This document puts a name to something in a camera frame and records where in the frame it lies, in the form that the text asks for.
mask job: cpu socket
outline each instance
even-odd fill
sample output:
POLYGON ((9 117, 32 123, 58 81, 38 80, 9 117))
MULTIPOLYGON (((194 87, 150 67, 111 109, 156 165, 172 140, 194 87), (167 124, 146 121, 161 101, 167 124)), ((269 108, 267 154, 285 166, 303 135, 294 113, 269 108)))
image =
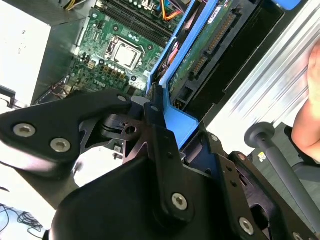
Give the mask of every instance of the cpu socket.
POLYGON ((105 58, 110 58, 118 65, 133 71, 144 52, 142 46, 136 46, 119 36, 114 36, 107 48, 105 58))

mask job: motherboard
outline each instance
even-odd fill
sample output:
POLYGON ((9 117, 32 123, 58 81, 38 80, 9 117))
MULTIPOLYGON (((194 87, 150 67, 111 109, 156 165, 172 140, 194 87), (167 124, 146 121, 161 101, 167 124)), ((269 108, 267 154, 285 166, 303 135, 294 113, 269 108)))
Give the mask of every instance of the motherboard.
POLYGON ((160 7, 159 1, 99 0, 90 11, 64 91, 114 88, 145 96, 150 72, 182 15, 176 10, 176 17, 164 20, 160 7))
POLYGON ((88 93, 106 88, 144 96, 163 48, 93 9, 65 88, 88 93))

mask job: screw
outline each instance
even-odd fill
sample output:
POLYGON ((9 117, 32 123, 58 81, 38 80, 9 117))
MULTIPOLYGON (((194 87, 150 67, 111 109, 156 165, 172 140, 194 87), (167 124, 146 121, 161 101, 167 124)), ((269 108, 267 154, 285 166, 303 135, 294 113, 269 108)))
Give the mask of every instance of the screw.
POLYGON ((255 233, 254 227, 246 218, 240 217, 239 224, 247 234, 253 235, 255 233))
POLYGON ((68 140, 58 137, 51 141, 50 146, 57 153, 65 153, 68 152, 71 148, 71 144, 68 140))
POLYGON ((188 207, 188 202, 187 202, 186 198, 185 198, 182 194, 180 194, 180 193, 177 193, 177 192, 174 193, 174 194, 172 195, 171 200, 172 200, 173 205, 174 205, 177 209, 179 209, 179 210, 181 210, 181 211, 186 210, 187 207, 188 207))
POLYGON ((218 142, 218 140, 219 140, 215 135, 211 135, 211 138, 212 138, 212 140, 215 141, 215 142, 218 142))
POLYGON ((151 106, 151 108, 152 108, 153 110, 155 110, 156 112, 159 111, 158 108, 156 108, 155 106, 151 106))
POLYGON ((245 161, 246 160, 246 157, 245 156, 243 156, 242 154, 238 154, 238 157, 242 160, 242 161, 245 161))
POLYGON ((121 95, 118 96, 118 99, 119 99, 120 101, 122 101, 122 102, 127 101, 126 98, 125 98, 124 96, 121 96, 121 95))
POLYGON ((303 240, 299 233, 294 232, 293 237, 295 240, 303 240))
POLYGON ((29 138, 36 133, 36 129, 27 123, 20 123, 14 126, 13 132, 15 135, 23 138, 29 138))

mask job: green circuit board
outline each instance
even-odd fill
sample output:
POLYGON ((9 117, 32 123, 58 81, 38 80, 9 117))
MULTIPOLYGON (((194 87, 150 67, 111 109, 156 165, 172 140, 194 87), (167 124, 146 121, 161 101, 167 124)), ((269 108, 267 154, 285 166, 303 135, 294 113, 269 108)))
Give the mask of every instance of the green circuit board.
POLYGON ((197 65, 198 62, 201 62, 200 56, 203 53, 204 47, 209 42, 218 25, 229 12, 232 2, 232 0, 224 0, 221 5, 215 8, 199 37, 197 38, 192 48, 184 58, 179 69, 176 71, 173 78, 169 82, 168 86, 170 94, 175 90, 176 86, 178 86, 181 81, 185 79, 190 70, 193 69, 194 64, 197 65))
MULTIPOLYGON (((178 15, 170 21, 165 21, 161 14, 160 1, 159 0, 121 0, 127 6, 131 6, 133 9, 136 9, 137 13, 142 14, 151 21, 158 23, 164 29, 174 32, 178 24, 180 23, 183 14, 178 15)), ((169 16, 174 9, 169 4, 165 7, 165 12, 169 16)))
POLYGON ((104 13, 92 9, 65 90, 97 92, 114 88, 144 96, 163 48, 104 13))

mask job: metal plate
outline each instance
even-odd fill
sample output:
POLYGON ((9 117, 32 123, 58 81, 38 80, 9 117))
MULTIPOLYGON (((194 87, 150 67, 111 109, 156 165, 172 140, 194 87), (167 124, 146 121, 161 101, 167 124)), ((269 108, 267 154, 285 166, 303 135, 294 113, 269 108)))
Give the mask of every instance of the metal plate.
POLYGON ((227 153, 252 152, 244 136, 254 123, 277 127, 290 115, 295 117, 308 97, 308 60, 319 34, 320 2, 309 0, 208 125, 227 153))

